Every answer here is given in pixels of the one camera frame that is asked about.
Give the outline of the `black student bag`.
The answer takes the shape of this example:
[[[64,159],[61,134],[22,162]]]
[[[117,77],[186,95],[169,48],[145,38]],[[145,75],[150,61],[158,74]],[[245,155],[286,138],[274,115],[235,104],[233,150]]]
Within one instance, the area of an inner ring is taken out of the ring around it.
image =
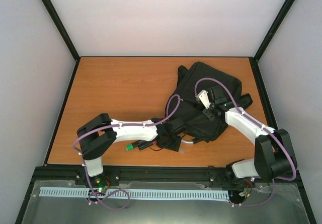
[[[205,108],[196,99],[202,90],[215,92],[222,87],[223,94],[230,102],[231,97],[238,106],[246,109],[253,103],[250,94],[242,94],[242,83],[239,79],[217,70],[203,62],[196,62],[190,68],[178,68],[177,87],[170,96],[166,106],[169,120],[181,118],[186,126],[183,132],[192,136],[193,143],[216,140],[228,127],[221,119],[210,121],[204,114]]]

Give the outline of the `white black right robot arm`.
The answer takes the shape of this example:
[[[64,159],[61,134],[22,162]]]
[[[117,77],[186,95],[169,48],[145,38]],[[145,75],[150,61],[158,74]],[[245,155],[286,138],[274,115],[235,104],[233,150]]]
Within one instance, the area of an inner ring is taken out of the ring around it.
[[[230,164],[233,175],[238,178],[254,177],[266,181],[278,178],[292,181],[296,177],[296,163],[289,133],[275,130],[259,122],[231,97],[229,102],[223,88],[202,90],[197,97],[207,113],[223,120],[242,133],[255,147],[254,158]]]

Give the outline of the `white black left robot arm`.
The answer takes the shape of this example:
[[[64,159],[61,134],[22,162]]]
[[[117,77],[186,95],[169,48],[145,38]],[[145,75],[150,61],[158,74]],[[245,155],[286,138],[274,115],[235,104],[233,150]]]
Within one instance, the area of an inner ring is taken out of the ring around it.
[[[167,118],[128,122],[111,119],[103,113],[80,127],[77,141],[87,169],[87,179],[94,185],[104,181],[102,155],[114,143],[137,140],[143,144],[157,143],[160,148],[178,151],[181,144],[179,134],[186,130],[181,118]]]

